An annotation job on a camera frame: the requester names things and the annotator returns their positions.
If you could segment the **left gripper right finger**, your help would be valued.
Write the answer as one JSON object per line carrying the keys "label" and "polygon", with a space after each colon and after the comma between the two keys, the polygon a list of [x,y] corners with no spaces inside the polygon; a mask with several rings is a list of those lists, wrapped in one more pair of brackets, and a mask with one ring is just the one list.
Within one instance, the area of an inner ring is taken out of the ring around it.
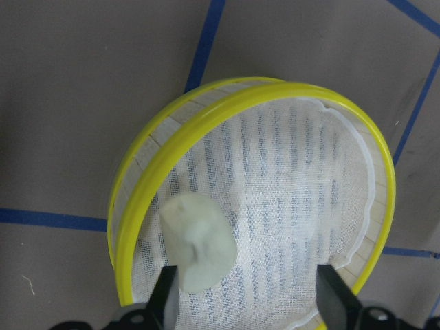
{"label": "left gripper right finger", "polygon": [[362,304],[332,265],[318,265],[316,304],[327,329],[354,329]]}

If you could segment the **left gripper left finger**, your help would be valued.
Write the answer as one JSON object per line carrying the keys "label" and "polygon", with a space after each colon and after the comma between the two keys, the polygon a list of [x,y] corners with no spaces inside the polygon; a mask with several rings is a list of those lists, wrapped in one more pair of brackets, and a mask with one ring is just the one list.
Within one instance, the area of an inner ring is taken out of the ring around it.
{"label": "left gripper left finger", "polygon": [[175,329],[179,313],[179,272],[164,266],[146,306],[147,329]]}

